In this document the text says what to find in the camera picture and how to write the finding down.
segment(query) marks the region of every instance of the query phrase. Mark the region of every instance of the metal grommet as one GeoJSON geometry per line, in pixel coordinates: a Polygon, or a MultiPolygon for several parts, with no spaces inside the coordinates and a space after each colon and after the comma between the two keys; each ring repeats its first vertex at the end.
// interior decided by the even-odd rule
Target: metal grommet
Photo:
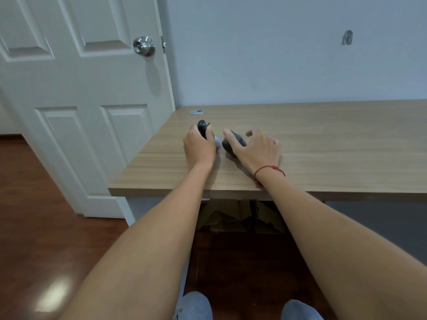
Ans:
{"type": "Polygon", "coordinates": [[[196,115],[196,114],[202,114],[204,113],[204,111],[202,109],[196,109],[196,110],[191,110],[189,113],[192,115],[196,115]]]}

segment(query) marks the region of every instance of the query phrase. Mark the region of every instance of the right hand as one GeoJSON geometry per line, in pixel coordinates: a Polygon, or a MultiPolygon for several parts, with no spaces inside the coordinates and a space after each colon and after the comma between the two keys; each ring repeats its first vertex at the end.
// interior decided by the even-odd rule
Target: right hand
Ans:
{"type": "Polygon", "coordinates": [[[225,129],[224,136],[232,146],[234,154],[252,175],[262,166],[278,166],[280,143],[275,139],[263,135],[259,129],[246,132],[246,136],[253,136],[246,147],[243,147],[238,142],[236,136],[230,130],[225,129]]]}

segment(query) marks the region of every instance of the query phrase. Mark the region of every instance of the left hand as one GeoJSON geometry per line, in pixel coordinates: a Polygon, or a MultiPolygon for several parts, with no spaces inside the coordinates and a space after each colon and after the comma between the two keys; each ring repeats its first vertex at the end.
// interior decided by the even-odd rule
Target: left hand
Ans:
{"type": "Polygon", "coordinates": [[[206,138],[200,134],[197,126],[192,126],[182,139],[184,151],[187,158],[188,169],[191,170],[196,164],[212,168],[216,157],[216,143],[212,125],[206,129],[206,138]]]}

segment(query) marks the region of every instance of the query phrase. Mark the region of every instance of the red string bracelet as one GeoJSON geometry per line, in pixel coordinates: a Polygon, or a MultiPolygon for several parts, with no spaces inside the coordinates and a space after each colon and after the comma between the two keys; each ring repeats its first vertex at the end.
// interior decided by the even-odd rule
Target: red string bracelet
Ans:
{"type": "Polygon", "coordinates": [[[278,171],[281,171],[283,173],[283,176],[286,177],[285,172],[283,172],[279,167],[275,166],[275,165],[265,165],[265,166],[261,166],[259,169],[256,170],[256,172],[254,173],[254,182],[259,182],[255,177],[257,176],[257,173],[265,168],[265,167],[270,167],[272,169],[277,169],[278,171]]]}

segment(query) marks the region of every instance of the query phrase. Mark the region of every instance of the dark gray mouse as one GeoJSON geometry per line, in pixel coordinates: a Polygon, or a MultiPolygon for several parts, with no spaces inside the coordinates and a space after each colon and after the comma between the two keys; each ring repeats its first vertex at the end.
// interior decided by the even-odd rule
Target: dark gray mouse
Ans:
{"type": "MultiPolygon", "coordinates": [[[[242,138],[241,135],[235,133],[234,131],[231,130],[231,132],[233,133],[233,135],[236,136],[236,139],[238,140],[238,142],[243,146],[246,147],[246,141],[242,138]]],[[[224,149],[229,152],[231,155],[233,155],[234,157],[237,157],[234,153],[233,153],[233,149],[232,146],[228,143],[228,140],[224,138],[224,140],[222,141],[222,146],[224,147],[224,149]]]]}

